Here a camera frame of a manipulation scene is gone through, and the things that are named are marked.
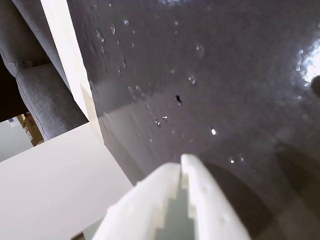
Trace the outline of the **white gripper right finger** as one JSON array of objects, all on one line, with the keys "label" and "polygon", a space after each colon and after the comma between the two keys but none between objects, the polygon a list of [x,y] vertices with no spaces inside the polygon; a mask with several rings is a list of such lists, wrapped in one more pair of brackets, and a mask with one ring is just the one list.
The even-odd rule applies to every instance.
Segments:
[{"label": "white gripper right finger", "polygon": [[251,237],[224,192],[205,165],[182,154],[181,187],[187,191],[187,213],[195,240],[250,240]]}]

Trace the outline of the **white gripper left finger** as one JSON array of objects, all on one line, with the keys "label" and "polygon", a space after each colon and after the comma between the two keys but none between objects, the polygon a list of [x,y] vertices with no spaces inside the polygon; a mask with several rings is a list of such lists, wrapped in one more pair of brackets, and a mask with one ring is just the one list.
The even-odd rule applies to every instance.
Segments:
[{"label": "white gripper left finger", "polygon": [[107,209],[94,240],[153,240],[165,226],[169,202],[177,197],[181,165],[168,162]]}]

